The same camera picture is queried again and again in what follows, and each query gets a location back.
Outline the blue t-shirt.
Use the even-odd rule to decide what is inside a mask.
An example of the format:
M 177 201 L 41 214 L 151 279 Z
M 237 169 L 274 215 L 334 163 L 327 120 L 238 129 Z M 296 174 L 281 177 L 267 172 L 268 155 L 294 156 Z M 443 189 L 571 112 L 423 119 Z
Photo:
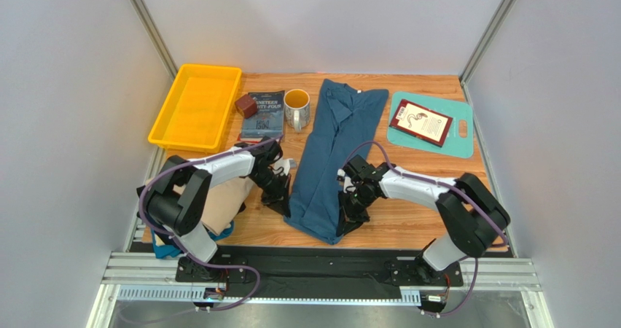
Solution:
M 360 144 L 374 139 L 388 97 L 387 89 L 361 91 L 323 81 L 289 198 L 288 225 L 329 245 L 341 240 L 337 172 L 352 151 L 368 156 L 370 149 Z

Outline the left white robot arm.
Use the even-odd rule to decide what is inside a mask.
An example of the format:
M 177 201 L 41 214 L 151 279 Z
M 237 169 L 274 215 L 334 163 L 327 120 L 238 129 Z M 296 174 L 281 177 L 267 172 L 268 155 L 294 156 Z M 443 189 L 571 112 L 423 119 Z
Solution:
M 262 190 L 264 206 L 289 216 L 291 171 L 296 166 L 295 160 L 284 157 L 280 139 L 268 137 L 194 160 L 174 155 L 153 180 L 138 188 L 138 215 L 152 230 L 167 235 L 186 257 L 209 266 L 217 244 L 201 218 L 210 190 L 248 178 Z

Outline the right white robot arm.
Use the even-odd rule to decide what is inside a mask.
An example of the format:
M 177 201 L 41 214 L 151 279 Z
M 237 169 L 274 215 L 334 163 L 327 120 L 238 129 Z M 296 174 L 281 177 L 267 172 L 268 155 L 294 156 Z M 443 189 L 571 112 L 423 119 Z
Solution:
M 338 236 L 368 222 L 368 209 L 379 198 L 406 200 L 439 213 L 446 233 L 415 260 L 429 275 L 465 257 L 480 258 L 510 223 L 508 213 L 471 173 L 457 179 L 436 178 L 388 162 L 373 166 L 355 155 L 338 170 L 337 180 L 343 184 L 338 194 Z

